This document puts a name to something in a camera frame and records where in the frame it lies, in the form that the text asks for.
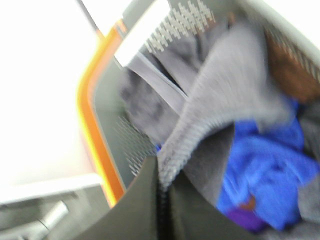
blue cloth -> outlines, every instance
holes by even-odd
[[[235,124],[217,208],[225,215],[255,197],[255,214],[277,230],[300,220],[298,187],[320,172],[319,164],[302,154],[304,136],[297,119],[259,133],[254,121]]]

blue fabric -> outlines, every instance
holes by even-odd
[[[297,119],[259,133],[254,121],[235,124],[235,137],[217,208],[224,214],[255,197],[255,214],[277,230],[300,220],[298,187],[320,172],[302,154],[304,136]]]

purple fabric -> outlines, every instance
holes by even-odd
[[[230,210],[226,216],[234,223],[254,233],[258,233],[268,226],[268,224],[256,216],[253,211],[241,208]]]

laundry basket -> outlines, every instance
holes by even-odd
[[[156,154],[149,138],[129,122],[119,96],[121,66],[114,53],[152,0],[134,0],[109,34],[102,40],[78,89],[77,107],[82,131],[94,165],[103,178],[103,188],[113,207],[138,173],[143,159]],[[171,8],[186,0],[170,0]],[[294,22],[273,8],[271,0],[204,0],[216,19],[228,12],[244,11],[262,23],[272,37],[293,46],[305,69],[320,79],[320,51],[299,31]]]

